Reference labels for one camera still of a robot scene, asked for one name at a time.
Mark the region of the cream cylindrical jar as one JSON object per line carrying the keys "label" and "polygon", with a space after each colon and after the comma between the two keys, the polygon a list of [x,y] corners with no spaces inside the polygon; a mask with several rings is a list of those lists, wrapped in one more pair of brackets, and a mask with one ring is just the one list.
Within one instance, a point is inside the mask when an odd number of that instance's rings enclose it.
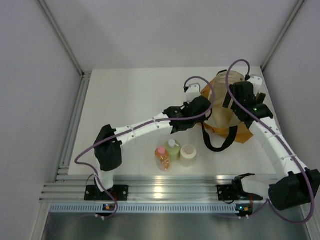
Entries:
{"label": "cream cylindrical jar", "polygon": [[191,144],[185,144],[180,149],[180,164],[185,167],[191,167],[196,159],[197,150]]}

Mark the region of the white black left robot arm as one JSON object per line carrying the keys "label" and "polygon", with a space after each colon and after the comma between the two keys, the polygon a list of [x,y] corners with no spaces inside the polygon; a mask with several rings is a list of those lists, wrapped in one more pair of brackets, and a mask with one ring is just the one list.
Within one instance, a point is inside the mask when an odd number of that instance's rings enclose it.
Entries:
{"label": "white black left robot arm", "polygon": [[143,137],[158,137],[184,132],[206,119],[212,103],[204,96],[198,96],[183,106],[171,106],[155,117],[141,123],[120,128],[105,125],[94,142],[94,155],[98,164],[95,177],[95,193],[102,200],[113,194],[114,170],[122,164],[122,150]]}

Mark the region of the orange bottle with pink cap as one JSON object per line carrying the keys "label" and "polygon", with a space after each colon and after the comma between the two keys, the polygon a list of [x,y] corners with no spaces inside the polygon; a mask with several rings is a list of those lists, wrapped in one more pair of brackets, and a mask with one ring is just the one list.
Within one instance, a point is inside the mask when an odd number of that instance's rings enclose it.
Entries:
{"label": "orange bottle with pink cap", "polygon": [[164,146],[160,146],[155,150],[155,162],[161,171],[168,171],[171,168],[171,159]]}

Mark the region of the tan canvas tote bag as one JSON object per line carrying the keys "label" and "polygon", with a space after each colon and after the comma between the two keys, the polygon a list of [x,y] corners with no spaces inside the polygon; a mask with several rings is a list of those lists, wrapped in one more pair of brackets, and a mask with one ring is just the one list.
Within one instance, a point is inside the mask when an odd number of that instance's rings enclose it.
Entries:
{"label": "tan canvas tote bag", "polygon": [[[253,136],[246,125],[237,118],[231,109],[223,107],[228,92],[226,75],[226,70],[218,72],[216,77],[210,82],[213,90],[207,85],[200,92],[203,97],[214,102],[212,115],[200,125],[205,146],[215,153],[226,150],[234,142],[244,144]],[[222,146],[214,147],[212,145],[208,131],[224,138]]]}

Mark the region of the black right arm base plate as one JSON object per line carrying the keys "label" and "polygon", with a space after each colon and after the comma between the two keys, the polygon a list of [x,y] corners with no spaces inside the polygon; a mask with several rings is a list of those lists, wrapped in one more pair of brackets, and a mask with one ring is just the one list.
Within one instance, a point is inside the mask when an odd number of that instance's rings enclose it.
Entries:
{"label": "black right arm base plate", "polygon": [[226,204],[232,204],[239,201],[238,190],[232,184],[219,184],[216,186],[218,200]]}

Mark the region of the green pump bottle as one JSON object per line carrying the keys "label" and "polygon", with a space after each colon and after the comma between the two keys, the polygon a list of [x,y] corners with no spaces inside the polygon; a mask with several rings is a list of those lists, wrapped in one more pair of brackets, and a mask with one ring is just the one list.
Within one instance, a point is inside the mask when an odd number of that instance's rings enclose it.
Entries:
{"label": "green pump bottle", "polygon": [[172,162],[176,162],[180,158],[180,150],[181,150],[181,144],[174,139],[170,139],[165,142],[164,148],[169,154],[170,160]]}

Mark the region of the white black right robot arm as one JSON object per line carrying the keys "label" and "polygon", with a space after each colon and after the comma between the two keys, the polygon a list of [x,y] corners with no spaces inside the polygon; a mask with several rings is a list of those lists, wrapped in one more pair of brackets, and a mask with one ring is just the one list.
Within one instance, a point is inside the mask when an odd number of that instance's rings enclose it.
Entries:
{"label": "white black right robot arm", "polygon": [[310,170],[299,160],[280,132],[273,113],[263,103],[265,95],[256,96],[255,92],[250,81],[231,84],[223,107],[230,108],[258,140],[274,168],[276,180],[243,174],[234,179],[233,194],[239,199],[249,194],[269,199],[279,211],[311,203],[320,186],[320,172]]}

